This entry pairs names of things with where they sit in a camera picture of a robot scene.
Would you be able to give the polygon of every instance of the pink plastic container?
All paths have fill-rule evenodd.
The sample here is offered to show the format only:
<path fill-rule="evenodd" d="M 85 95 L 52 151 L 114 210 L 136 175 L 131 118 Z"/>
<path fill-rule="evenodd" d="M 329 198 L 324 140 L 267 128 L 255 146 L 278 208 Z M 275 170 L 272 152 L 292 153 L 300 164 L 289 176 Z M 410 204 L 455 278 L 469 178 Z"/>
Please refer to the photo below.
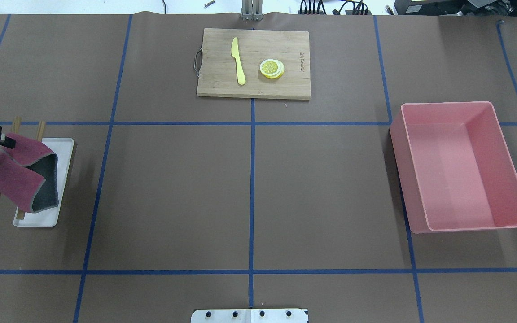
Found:
<path fill-rule="evenodd" d="M 517 174 L 490 102 L 404 104 L 390 135 L 412 232 L 517 227 Z"/>

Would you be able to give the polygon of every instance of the lemon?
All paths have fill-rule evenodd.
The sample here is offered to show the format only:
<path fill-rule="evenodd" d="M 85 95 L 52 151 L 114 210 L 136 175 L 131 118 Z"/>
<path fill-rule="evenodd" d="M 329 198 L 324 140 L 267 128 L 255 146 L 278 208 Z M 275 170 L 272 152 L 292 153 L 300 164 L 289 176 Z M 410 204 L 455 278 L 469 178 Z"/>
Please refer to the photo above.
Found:
<path fill-rule="evenodd" d="M 260 63 L 260 72 L 269 79 L 276 79 L 285 73 L 285 65 L 277 59 L 266 59 Z"/>

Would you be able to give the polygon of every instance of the wooden cutting board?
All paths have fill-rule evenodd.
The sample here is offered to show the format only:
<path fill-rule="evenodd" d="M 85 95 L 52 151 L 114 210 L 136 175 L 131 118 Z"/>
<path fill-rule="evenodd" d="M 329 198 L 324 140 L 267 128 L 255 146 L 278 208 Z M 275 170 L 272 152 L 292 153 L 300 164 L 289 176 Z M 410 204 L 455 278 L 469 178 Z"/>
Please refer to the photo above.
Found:
<path fill-rule="evenodd" d="M 238 51 L 246 84 L 237 82 L 232 39 Z M 255 31 L 205 28 L 203 59 L 199 71 L 199 96 L 310 100 L 310 41 L 307 31 Z M 259 66 L 265 59 L 285 65 L 278 79 L 265 78 Z"/>

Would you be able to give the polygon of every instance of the towel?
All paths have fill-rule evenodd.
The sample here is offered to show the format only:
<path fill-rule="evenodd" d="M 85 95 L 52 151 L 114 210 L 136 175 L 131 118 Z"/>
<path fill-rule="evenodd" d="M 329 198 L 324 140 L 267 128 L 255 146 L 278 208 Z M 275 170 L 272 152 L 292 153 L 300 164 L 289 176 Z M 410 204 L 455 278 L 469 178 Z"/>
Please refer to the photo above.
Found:
<path fill-rule="evenodd" d="M 57 155 L 45 144 L 8 133 L 15 139 L 14 149 L 0 153 L 0 192 L 21 210 L 37 213 L 56 207 Z"/>

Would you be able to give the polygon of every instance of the yellow knife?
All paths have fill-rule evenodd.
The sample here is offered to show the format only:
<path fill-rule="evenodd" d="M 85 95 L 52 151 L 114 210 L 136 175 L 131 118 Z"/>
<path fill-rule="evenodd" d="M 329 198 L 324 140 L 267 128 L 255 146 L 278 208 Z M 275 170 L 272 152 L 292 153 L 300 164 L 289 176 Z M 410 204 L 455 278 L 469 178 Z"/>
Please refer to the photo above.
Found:
<path fill-rule="evenodd" d="M 242 71 L 241 58 L 238 56 L 238 38 L 232 39 L 232 45 L 230 45 L 230 55 L 234 57 L 237 62 L 237 82 L 239 85 L 245 85 L 246 78 L 245 73 Z"/>

